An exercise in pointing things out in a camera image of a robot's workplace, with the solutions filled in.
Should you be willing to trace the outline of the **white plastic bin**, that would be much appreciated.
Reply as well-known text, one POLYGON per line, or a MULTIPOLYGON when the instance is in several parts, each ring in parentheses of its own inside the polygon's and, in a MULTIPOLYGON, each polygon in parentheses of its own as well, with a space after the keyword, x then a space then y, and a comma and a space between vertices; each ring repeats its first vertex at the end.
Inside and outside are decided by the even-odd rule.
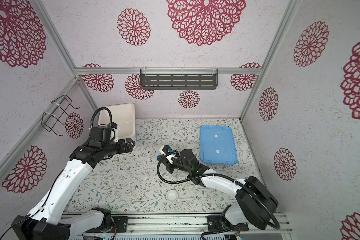
POLYGON ((111 111, 113 122, 118 125, 118 136, 114 142, 131 138, 136 142, 135 105, 132 103, 106 106, 111 111))

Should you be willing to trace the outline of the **blue plastic lid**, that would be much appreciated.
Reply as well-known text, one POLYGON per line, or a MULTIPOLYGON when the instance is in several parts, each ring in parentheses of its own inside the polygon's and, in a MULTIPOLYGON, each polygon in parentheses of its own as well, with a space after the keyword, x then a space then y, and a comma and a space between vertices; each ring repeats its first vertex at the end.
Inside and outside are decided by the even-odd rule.
POLYGON ((238 157, 232 129, 226 126, 201 126, 200 157, 205 164, 237 164, 238 157))

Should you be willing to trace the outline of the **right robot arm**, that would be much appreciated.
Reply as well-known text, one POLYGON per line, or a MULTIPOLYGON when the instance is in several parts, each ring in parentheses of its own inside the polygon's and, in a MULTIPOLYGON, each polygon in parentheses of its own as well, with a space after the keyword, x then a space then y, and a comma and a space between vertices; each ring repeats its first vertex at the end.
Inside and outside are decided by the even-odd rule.
POLYGON ((279 203, 258 178, 250 176, 247 179, 234 179, 220 174, 201 164, 191 149, 179 152, 164 145, 160 148, 157 160, 157 175, 163 182, 172 185, 192 182, 196 186, 220 191, 236 200, 236 204, 228 205, 219 217, 208 217, 209 230, 202 233, 203 240, 207 235, 247 231, 249 224, 259 230, 265 230, 268 226, 280 230, 281 225, 275 217, 279 203), (174 170, 185 172, 188 174, 187 178, 180 181, 166 180, 161 175, 161 165, 170 174, 174 170))

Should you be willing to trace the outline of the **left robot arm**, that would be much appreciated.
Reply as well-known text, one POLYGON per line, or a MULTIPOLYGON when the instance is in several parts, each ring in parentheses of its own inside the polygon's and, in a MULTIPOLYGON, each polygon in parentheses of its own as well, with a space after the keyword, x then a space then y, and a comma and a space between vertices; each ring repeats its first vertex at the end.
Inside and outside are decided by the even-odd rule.
POLYGON ((109 210, 93 208, 63 220, 62 214, 77 188, 95 166, 117 154, 130 153, 136 143, 130 138, 117 142, 87 140, 70 155, 50 190, 26 216, 17 216, 11 228, 20 240, 69 240, 87 231, 108 232, 114 227, 109 210))

